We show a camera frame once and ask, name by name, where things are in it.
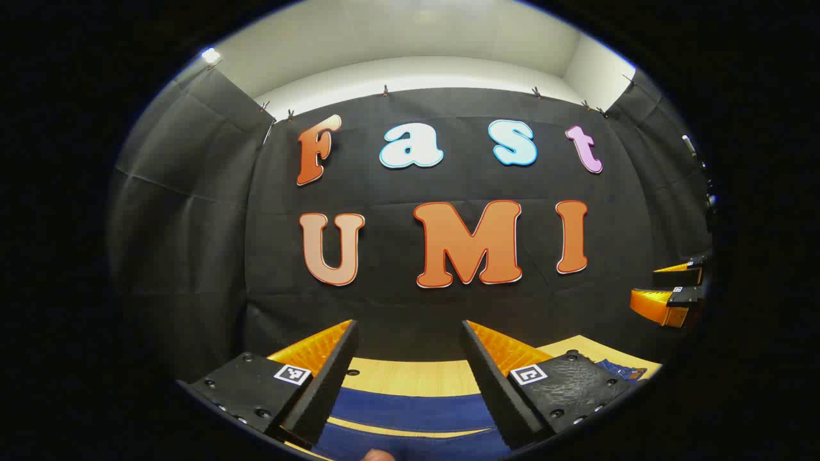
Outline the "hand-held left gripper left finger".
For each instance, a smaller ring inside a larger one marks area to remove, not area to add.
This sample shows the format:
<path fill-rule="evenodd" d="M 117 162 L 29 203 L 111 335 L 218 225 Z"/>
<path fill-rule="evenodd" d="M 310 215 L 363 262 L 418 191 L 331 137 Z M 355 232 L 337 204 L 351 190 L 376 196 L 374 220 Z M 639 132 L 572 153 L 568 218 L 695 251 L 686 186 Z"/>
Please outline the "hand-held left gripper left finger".
<path fill-rule="evenodd" d="M 179 385 L 254 434 L 311 448 L 324 432 L 358 343 L 357 321 L 348 319 L 267 356 L 243 352 Z"/>

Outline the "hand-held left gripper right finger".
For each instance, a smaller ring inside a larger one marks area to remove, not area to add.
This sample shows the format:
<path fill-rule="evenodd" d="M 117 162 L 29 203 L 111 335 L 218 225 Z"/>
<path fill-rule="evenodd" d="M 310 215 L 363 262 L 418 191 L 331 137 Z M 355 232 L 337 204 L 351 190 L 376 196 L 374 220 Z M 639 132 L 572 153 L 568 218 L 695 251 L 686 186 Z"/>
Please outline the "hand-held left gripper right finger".
<path fill-rule="evenodd" d="M 626 377 L 578 350 L 553 356 L 477 322 L 463 321 L 461 344 L 484 404 L 511 449 L 580 425 L 633 390 Z"/>

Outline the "blue jeans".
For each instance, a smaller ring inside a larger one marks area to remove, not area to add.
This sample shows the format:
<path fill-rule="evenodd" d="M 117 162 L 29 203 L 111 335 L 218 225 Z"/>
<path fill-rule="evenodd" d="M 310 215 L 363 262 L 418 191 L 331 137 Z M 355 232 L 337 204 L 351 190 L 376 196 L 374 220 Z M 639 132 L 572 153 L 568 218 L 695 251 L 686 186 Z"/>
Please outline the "blue jeans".
<path fill-rule="evenodd" d="M 510 455 L 464 360 L 356 358 L 314 455 L 360 461 L 498 461 Z"/>

